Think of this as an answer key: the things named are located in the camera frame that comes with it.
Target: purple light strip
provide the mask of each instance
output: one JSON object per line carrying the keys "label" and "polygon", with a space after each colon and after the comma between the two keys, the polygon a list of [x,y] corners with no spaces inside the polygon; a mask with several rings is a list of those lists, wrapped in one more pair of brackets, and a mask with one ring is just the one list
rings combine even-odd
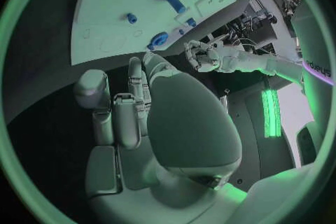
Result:
{"label": "purple light strip", "polygon": [[316,70],[312,69],[304,60],[302,61],[302,65],[314,77],[317,77],[318,79],[322,80],[323,82],[328,83],[329,85],[334,86],[334,81],[331,78],[325,77],[321,73],[319,73]]}

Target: blue object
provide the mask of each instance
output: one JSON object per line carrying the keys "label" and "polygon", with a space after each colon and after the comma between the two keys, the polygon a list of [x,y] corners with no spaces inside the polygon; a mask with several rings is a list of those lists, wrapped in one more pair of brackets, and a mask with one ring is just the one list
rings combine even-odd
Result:
{"label": "blue object", "polygon": [[154,46],[161,46],[167,41],[168,34],[166,32],[161,32],[157,35],[155,35],[151,43],[147,46],[150,50],[154,50]]}
{"label": "blue object", "polygon": [[190,18],[189,20],[186,21],[187,24],[191,27],[196,27],[196,22],[193,18]]}
{"label": "blue object", "polygon": [[185,6],[180,2],[180,0],[167,0],[170,5],[174,8],[174,10],[178,13],[181,14],[185,11]]}
{"label": "blue object", "polygon": [[130,24],[134,24],[138,20],[137,17],[134,14],[132,14],[132,13],[128,13],[127,14],[127,19],[128,19],[128,21],[129,21]]}

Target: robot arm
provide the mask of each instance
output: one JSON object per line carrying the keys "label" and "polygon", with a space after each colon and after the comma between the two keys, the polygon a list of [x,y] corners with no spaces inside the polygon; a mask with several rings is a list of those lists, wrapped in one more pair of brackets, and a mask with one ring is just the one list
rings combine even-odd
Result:
{"label": "robot arm", "polygon": [[185,44],[185,53],[187,60],[198,72],[259,70],[269,76],[277,74],[302,86],[302,66],[272,55],[255,55],[232,46],[214,47],[194,40]]}

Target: green light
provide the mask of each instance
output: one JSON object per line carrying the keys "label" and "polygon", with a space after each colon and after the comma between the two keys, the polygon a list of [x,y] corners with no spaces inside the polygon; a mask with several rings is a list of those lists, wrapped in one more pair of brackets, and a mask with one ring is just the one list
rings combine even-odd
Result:
{"label": "green light", "polygon": [[262,92],[265,122],[265,138],[281,136],[281,121],[278,94],[275,90]]}

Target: green led strip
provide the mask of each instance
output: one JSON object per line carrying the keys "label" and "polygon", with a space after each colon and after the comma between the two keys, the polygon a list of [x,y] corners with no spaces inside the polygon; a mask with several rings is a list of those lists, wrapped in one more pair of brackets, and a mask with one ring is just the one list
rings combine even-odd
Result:
{"label": "green led strip", "polygon": [[262,92],[264,107],[265,138],[281,136],[280,107],[278,94],[275,90]]}

